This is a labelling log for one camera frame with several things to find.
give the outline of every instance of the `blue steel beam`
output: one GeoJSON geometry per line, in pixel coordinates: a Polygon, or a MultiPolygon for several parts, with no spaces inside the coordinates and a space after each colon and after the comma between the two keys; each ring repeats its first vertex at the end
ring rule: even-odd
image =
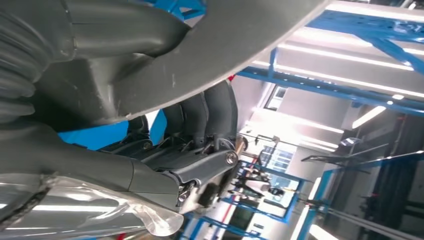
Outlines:
{"type": "Polygon", "coordinates": [[[258,164],[253,164],[253,163],[247,162],[247,161],[241,161],[241,162],[245,163],[247,165],[247,167],[255,166],[265,173],[270,173],[270,174],[275,175],[275,176],[279,176],[279,177],[282,177],[282,178],[298,181],[299,184],[300,184],[300,182],[304,182],[304,181],[310,182],[306,179],[303,179],[303,178],[300,178],[300,177],[297,177],[297,176],[292,176],[292,175],[289,175],[287,173],[276,171],[276,170],[273,170],[273,169],[270,169],[270,168],[266,168],[266,167],[263,167],[263,166],[258,165],[258,164]]]}
{"type": "Polygon", "coordinates": [[[266,212],[266,211],[262,211],[262,210],[257,209],[256,207],[253,207],[253,206],[250,206],[250,205],[238,202],[238,201],[234,201],[234,200],[227,198],[227,197],[222,198],[221,201],[226,202],[226,203],[231,204],[231,205],[234,205],[234,206],[237,206],[237,207],[242,208],[242,209],[246,209],[246,210],[253,212],[253,213],[256,213],[256,214],[261,214],[261,215],[267,216],[267,217],[274,219],[278,222],[287,223],[287,221],[285,221],[284,216],[278,216],[278,215],[275,215],[275,214],[272,214],[272,213],[269,213],[269,212],[266,212]]]}
{"type": "Polygon", "coordinates": [[[341,86],[324,81],[311,80],[306,77],[299,77],[281,72],[275,72],[274,77],[269,78],[268,71],[266,69],[251,66],[240,71],[237,75],[289,88],[296,88],[336,98],[352,100],[366,105],[383,106],[397,112],[424,117],[424,102],[409,99],[396,101],[386,94],[369,92],[354,87],[341,86]]]}
{"type": "Polygon", "coordinates": [[[296,207],[296,204],[298,203],[299,194],[304,186],[304,181],[299,181],[299,184],[297,185],[296,192],[293,194],[293,197],[290,200],[290,203],[288,204],[287,211],[284,213],[284,222],[288,223],[290,220],[290,217],[292,216],[293,210],[296,207]]]}
{"type": "Polygon", "coordinates": [[[416,72],[424,75],[424,61],[412,55],[411,53],[405,52],[404,49],[400,46],[386,39],[362,36],[358,34],[357,36],[363,39],[364,41],[369,42],[383,53],[398,60],[405,66],[412,67],[416,72]]]}
{"type": "Polygon", "coordinates": [[[238,227],[222,223],[220,221],[217,221],[217,220],[212,219],[212,218],[207,217],[207,216],[202,216],[201,219],[206,223],[218,226],[222,229],[225,229],[226,231],[229,231],[233,234],[237,234],[237,235],[242,236],[242,237],[247,237],[247,238],[251,238],[251,239],[258,239],[258,240],[266,240],[266,238],[257,236],[255,234],[252,234],[252,233],[249,233],[249,232],[246,232],[246,231],[244,231],[244,230],[242,230],[238,227]]]}
{"type": "Polygon", "coordinates": [[[326,10],[306,25],[345,34],[424,43],[424,23],[326,10]]]}
{"type": "MultiPolygon", "coordinates": [[[[358,168],[360,169],[364,169],[364,168],[373,168],[373,167],[378,167],[378,166],[384,166],[387,164],[392,164],[395,162],[409,162],[409,161],[423,161],[424,160],[424,153],[422,152],[415,152],[415,153],[409,153],[409,154],[403,154],[403,155],[398,155],[398,156],[389,156],[383,159],[377,159],[377,160],[373,160],[373,161],[367,161],[367,162],[363,162],[363,163],[358,163],[354,166],[350,166],[350,167],[341,167],[341,168],[336,168],[336,169],[332,169],[332,170],[327,170],[322,174],[321,177],[321,182],[318,186],[318,189],[316,191],[315,194],[315,198],[314,200],[318,200],[318,201],[323,201],[323,197],[324,197],[324,193],[330,183],[330,179],[333,173],[339,173],[339,172],[343,172],[343,171],[349,171],[349,170],[356,170],[358,168]]],[[[314,218],[316,216],[316,212],[314,210],[309,210],[306,219],[303,223],[303,226],[300,230],[300,234],[299,237],[297,238],[297,240],[306,240],[308,233],[309,233],[309,229],[312,225],[312,223],[314,222],[314,218]]]]}
{"type": "Polygon", "coordinates": [[[268,78],[274,77],[277,54],[278,47],[274,48],[269,55],[268,78]]]}

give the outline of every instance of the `metal pipe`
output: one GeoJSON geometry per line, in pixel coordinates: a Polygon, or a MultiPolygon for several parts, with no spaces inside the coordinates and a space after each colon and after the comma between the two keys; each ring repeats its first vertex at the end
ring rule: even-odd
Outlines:
{"type": "Polygon", "coordinates": [[[389,237],[393,240],[423,240],[422,238],[401,232],[399,230],[391,229],[389,227],[374,223],[372,221],[361,219],[359,217],[352,216],[350,214],[347,214],[338,210],[334,210],[332,208],[328,209],[328,213],[340,219],[346,220],[358,226],[364,227],[366,229],[372,230],[376,233],[389,237]]]}
{"type": "Polygon", "coordinates": [[[380,146],[375,146],[375,147],[372,147],[372,148],[370,148],[370,149],[367,149],[367,150],[364,150],[364,151],[360,151],[360,152],[357,152],[357,153],[351,154],[351,155],[349,155],[349,158],[350,158],[350,157],[353,157],[353,156],[357,156],[357,155],[361,155],[361,154],[364,154],[364,153],[371,152],[371,151],[373,151],[373,150],[376,150],[376,149],[379,149],[379,148],[385,147],[385,146],[387,146],[387,145],[389,145],[389,144],[388,144],[388,143],[385,143],[385,144],[382,144],[382,145],[380,145],[380,146]]]}

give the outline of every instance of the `cable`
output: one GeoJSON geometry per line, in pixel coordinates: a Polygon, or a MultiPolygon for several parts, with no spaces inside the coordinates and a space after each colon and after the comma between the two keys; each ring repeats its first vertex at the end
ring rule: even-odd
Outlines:
{"type": "Polygon", "coordinates": [[[19,221],[27,213],[29,213],[35,206],[37,206],[49,193],[56,183],[56,175],[53,174],[48,177],[41,177],[40,186],[38,191],[34,193],[24,204],[12,210],[10,214],[0,219],[0,232],[7,229],[10,225],[19,221]]]}
{"type": "Polygon", "coordinates": [[[183,148],[182,148],[182,150],[181,150],[181,152],[184,152],[189,146],[190,146],[190,144],[192,144],[192,143],[194,143],[194,141],[193,140],[191,140],[191,141],[189,141],[183,148]]]}

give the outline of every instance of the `white wall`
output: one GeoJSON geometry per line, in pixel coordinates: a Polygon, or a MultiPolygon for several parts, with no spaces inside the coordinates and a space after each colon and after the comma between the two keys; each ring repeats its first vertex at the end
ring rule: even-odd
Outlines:
{"type": "Polygon", "coordinates": [[[350,105],[350,100],[289,88],[278,112],[339,129],[350,105]]]}
{"type": "MultiPolygon", "coordinates": [[[[304,104],[304,108],[308,109],[310,106],[308,103],[304,104]]],[[[331,119],[335,115],[336,112],[332,113],[332,110],[322,109],[320,114],[324,115],[326,118],[331,119]]],[[[343,121],[346,110],[341,110],[338,113],[341,117],[341,122],[343,121]]],[[[320,124],[321,122],[314,121],[314,114],[310,114],[311,117],[308,119],[293,117],[288,114],[284,114],[277,111],[272,111],[268,109],[256,109],[250,118],[250,121],[247,123],[248,126],[243,130],[247,129],[252,130],[250,135],[257,135],[258,133],[261,135],[265,135],[268,137],[278,136],[282,141],[288,142],[291,144],[298,145],[301,143],[302,137],[305,136],[308,138],[324,141],[327,143],[338,145],[342,134],[340,132],[329,131],[325,129],[318,128],[316,126],[310,126],[308,124],[320,124]]],[[[328,153],[326,150],[322,150],[316,148],[317,151],[322,153],[328,153]]]]}

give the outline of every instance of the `light fixture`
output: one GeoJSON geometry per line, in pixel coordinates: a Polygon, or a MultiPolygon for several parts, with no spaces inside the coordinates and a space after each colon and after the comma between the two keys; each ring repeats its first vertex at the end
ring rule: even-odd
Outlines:
{"type": "Polygon", "coordinates": [[[411,5],[409,5],[408,9],[413,10],[416,6],[417,6],[417,3],[414,1],[411,3],[411,5]]]}
{"type": "MultiPolygon", "coordinates": [[[[399,95],[399,94],[395,94],[395,95],[393,95],[391,97],[393,99],[396,99],[396,100],[402,100],[402,99],[404,99],[405,96],[399,95]]],[[[387,101],[387,104],[388,105],[392,105],[393,104],[393,101],[387,101]]],[[[360,117],[356,121],[354,121],[353,124],[352,124],[352,128],[353,129],[356,129],[357,127],[361,126],[362,124],[368,122],[370,119],[372,119],[375,116],[381,114],[384,110],[386,110],[386,108],[384,106],[376,106],[371,111],[365,113],[365,115],[363,115],[362,117],[360,117]]]]}
{"type": "Polygon", "coordinates": [[[343,82],[343,83],[349,83],[349,84],[354,84],[354,85],[359,85],[359,86],[370,87],[370,88],[374,88],[374,89],[390,91],[390,92],[394,92],[394,93],[398,93],[398,94],[405,94],[405,95],[411,95],[411,96],[415,96],[415,97],[424,98],[424,93],[409,91],[409,90],[400,89],[400,88],[396,88],[396,87],[384,86],[384,85],[379,85],[379,84],[374,84],[374,83],[369,83],[369,82],[364,82],[364,81],[353,80],[353,79],[340,77],[340,76],[328,75],[328,74],[325,74],[325,73],[308,71],[308,70],[295,68],[295,67],[291,67],[291,66],[284,66],[284,65],[276,64],[275,68],[279,69],[279,70],[283,70],[283,71],[292,72],[292,73],[294,72],[294,73],[299,73],[299,74],[305,74],[305,75],[308,75],[308,76],[314,76],[314,77],[318,77],[318,78],[322,78],[322,79],[331,79],[331,80],[339,81],[339,82],[343,82]]]}
{"type": "Polygon", "coordinates": [[[339,147],[339,145],[337,145],[337,144],[334,144],[334,143],[331,143],[331,142],[327,142],[327,141],[318,140],[318,139],[315,139],[315,138],[312,138],[312,137],[308,137],[308,136],[301,136],[300,138],[302,140],[307,141],[307,142],[321,144],[321,145],[324,145],[324,146],[327,146],[327,147],[330,147],[330,148],[334,148],[334,149],[336,149],[336,148],[339,147]]]}
{"type": "Polygon", "coordinates": [[[395,95],[393,95],[393,96],[392,96],[392,98],[394,98],[394,99],[396,99],[396,100],[402,100],[402,99],[404,99],[404,97],[405,97],[405,96],[403,96],[403,95],[399,95],[399,94],[395,94],[395,95]]]}
{"type": "MultiPolygon", "coordinates": [[[[275,111],[271,111],[271,110],[264,109],[264,108],[253,108],[253,111],[263,111],[265,113],[276,114],[275,111]]],[[[327,131],[330,131],[330,132],[333,132],[333,133],[338,133],[338,134],[343,134],[345,132],[344,130],[334,128],[334,127],[330,127],[330,126],[326,126],[326,125],[322,125],[322,124],[319,124],[319,123],[316,123],[316,122],[313,122],[313,121],[306,120],[306,119],[301,118],[301,117],[287,115],[287,114],[284,114],[282,112],[280,114],[283,115],[284,119],[290,120],[290,122],[292,124],[305,125],[305,126],[314,127],[314,128],[317,128],[317,129],[327,130],[327,131]]]]}
{"type": "Polygon", "coordinates": [[[49,229],[50,227],[8,227],[6,230],[39,230],[49,229]]]}
{"type": "Polygon", "coordinates": [[[321,146],[321,145],[311,143],[311,142],[307,142],[307,141],[301,141],[300,144],[306,145],[306,146],[311,146],[311,147],[314,147],[314,148],[317,148],[317,149],[322,149],[322,150],[329,151],[329,152],[335,152],[336,151],[335,149],[325,147],[325,146],[321,146]]]}
{"type": "Polygon", "coordinates": [[[290,240],[298,240],[299,234],[301,233],[302,226],[305,223],[306,216],[309,212],[309,205],[305,206],[300,214],[299,220],[297,220],[296,226],[294,227],[293,233],[291,234],[290,240]]]}
{"type": "Polygon", "coordinates": [[[312,190],[310,191],[309,197],[307,199],[312,200],[315,198],[315,194],[317,194],[318,186],[321,183],[321,177],[317,177],[315,183],[312,186],[312,190]]]}
{"type": "Polygon", "coordinates": [[[413,48],[404,48],[403,50],[407,53],[410,53],[410,54],[424,55],[423,50],[418,50],[418,49],[413,49],[413,48]]]}
{"type": "Polygon", "coordinates": [[[362,124],[368,122],[370,119],[381,114],[384,110],[386,110],[386,108],[384,106],[374,107],[369,112],[365,113],[363,116],[361,116],[356,121],[354,121],[353,124],[352,124],[352,128],[356,129],[357,127],[361,126],[362,124]]]}
{"type": "Polygon", "coordinates": [[[388,11],[380,10],[379,6],[372,6],[368,4],[360,4],[354,2],[344,2],[344,1],[334,1],[332,4],[328,5],[325,9],[351,13],[351,14],[360,14],[373,17],[381,17],[387,19],[397,19],[399,21],[414,21],[414,22],[424,22],[424,16],[420,13],[402,13],[401,11],[388,11]]]}
{"type": "Polygon", "coordinates": [[[372,47],[373,45],[367,41],[361,40],[355,37],[346,37],[333,34],[332,32],[324,32],[323,30],[301,28],[294,32],[294,36],[302,37],[306,39],[313,39],[314,41],[327,42],[333,44],[349,44],[356,45],[358,47],[372,47]]]}
{"type": "Polygon", "coordinates": [[[293,46],[293,45],[287,45],[287,44],[280,44],[280,45],[278,45],[278,47],[283,48],[283,49],[308,53],[308,54],[326,56],[326,57],[331,57],[331,58],[336,58],[336,59],[343,59],[343,60],[348,60],[348,61],[353,61],[353,62],[365,63],[365,64],[378,65],[378,66],[389,67],[389,68],[394,68],[394,69],[402,69],[402,70],[408,70],[408,71],[414,70],[410,66],[394,64],[394,63],[384,62],[384,61],[377,61],[377,60],[367,59],[367,58],[363,58],[363,57],[339,54],[339,53],[330,52],[330,51],[323,51],[323,50],[317,50],[317,49],[300,47],[300,46],[293,46]]]}
{"type": "Polygon", "coordinates": [[[312,224],[309,233],[317,240],[339,240],[316,224],[312,224]]]}

